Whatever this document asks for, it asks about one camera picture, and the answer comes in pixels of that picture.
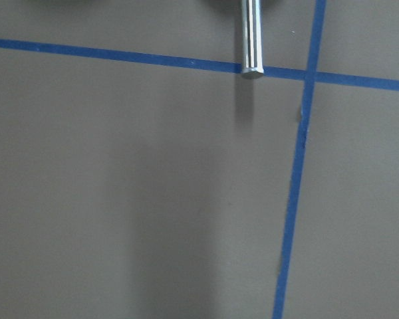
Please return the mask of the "steel ice scoop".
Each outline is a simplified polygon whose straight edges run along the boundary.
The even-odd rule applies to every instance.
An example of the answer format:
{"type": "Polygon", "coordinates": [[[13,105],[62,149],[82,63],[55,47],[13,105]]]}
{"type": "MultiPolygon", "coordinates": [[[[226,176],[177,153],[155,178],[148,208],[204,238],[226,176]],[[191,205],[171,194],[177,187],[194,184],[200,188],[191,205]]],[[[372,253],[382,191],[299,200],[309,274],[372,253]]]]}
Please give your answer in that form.
{"type": "Polygon", "coordinates": [[[240,4],[243,47],[241,75],[246,79],[256,79],[264,75],[261,2],[242,0],[240,4]]]}

